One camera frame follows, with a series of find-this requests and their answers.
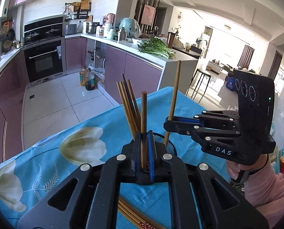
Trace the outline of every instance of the metal rivet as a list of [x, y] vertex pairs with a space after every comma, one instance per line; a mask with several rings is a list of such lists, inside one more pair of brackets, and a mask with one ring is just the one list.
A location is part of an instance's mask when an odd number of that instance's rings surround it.
[[201, 170], [207, 170], [207, 169], [209, 168], [209, 165], [207, 165], [207, 164], [205, 164], [205, 163], [201, 163], [201, 164], [199, 165], [199, 168], [200, 168]]
[[87, 171], [87, 170], [90, 169], [90, 165], [88, 165], [88, 164], [83, 164], [83, 165], [81, 165], [80, 169], [81, 169], [81, 171]]
[[123, 160], [125, 160], [125, 159], [126, 159], [126, 156], [125, 156], [124, 154], [119, 154], [119, 155], [117, 155], [117, 160], [123, 161]]
[[172, 155], [171, 154], [169, 154], [169, 153], [165, 153], [165, 154], [163, 154], [163, 159], [165, 159], [165, 160], [170, 160], [170, 159], [172, 159]]

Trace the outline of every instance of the green vegetable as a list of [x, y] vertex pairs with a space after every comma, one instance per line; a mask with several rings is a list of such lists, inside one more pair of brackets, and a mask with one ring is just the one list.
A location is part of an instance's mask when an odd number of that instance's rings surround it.
[[167, 59], [172, 59], [175, 55], [172, 49], [168, 48], [159, 38], [145, 40], [142, 44], [138, 44], [138, 47], [140, 48], [140, 52], [161, 56]]

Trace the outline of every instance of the plastic bottle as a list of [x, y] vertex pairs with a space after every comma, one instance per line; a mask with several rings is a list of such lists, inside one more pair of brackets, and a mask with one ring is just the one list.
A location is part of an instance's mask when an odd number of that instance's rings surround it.
[[93, 89], [95, 89], [94, 75], [91, 72], [90, 68], [88, 68], [87, 73], [86, 73], [85, 87], [86, 87], [86, 90], [93, 90]]
[[86, 75], [86, 66], [80, 67], [81, 71], [79, 72], [79, 79], [81, 82], [81, 86], [85, 86], [85, 75]]

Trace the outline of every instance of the camera lens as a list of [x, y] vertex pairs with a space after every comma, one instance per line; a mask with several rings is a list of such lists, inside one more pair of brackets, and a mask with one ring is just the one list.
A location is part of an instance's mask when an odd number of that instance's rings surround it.
[[241, 81], [241, 91], [243, 96], [247, 96], [247, 85], [243, 80]]
[[252, 101], [256, 99], [256, 92], [252, 86], [249, 87], [249, 96]]
[[239, 90], [239, 80], [236, 79], [236, 89]]

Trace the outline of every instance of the doorway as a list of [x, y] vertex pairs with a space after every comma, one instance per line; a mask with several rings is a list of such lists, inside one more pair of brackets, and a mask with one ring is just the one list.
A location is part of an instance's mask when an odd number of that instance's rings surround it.
[[158, 35], [160, 35], [162, 32], [166, 9], [167, 9], [166, 7], [158, 7], [157, 9], [155, 26], [158, 27]]
[[272, 62], [270, 71], [268, 73], [268, 77], [271, 78], [272, 80], [275, 79], [278, 73], [278, 70], [279, 70], [279, 67], [282, 61], [282, 57], [283, 55], [279, 53], [278, 51], [276, 51], [275, 56], [274, 56], [274, 61]]

